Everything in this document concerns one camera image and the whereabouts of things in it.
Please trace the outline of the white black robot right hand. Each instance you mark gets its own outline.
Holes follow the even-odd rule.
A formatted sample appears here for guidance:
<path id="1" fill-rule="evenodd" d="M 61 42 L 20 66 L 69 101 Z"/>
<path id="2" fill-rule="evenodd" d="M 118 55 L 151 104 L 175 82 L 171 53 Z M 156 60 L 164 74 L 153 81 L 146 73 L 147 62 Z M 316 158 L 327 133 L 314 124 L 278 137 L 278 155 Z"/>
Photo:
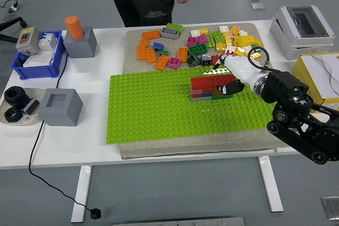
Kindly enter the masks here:
<path id="1" fill-rule="evenodd" d="M 232 55 L 222 55 L 214 65 L 214 69 L 219 68 L 220 65 L 225 67 L 237 78 L 237 80 L 228 83 L 227 85 L 218 86 L 217 89 L 223 95 L 232 95 L 241 92 L 245 84 L 248 84 L 251 91 L 261 97 L 264 84 L 266 82 L 267 73 L 263 73 L 256 66 L 259 63 L 253 58 L 245 58 Z"/>

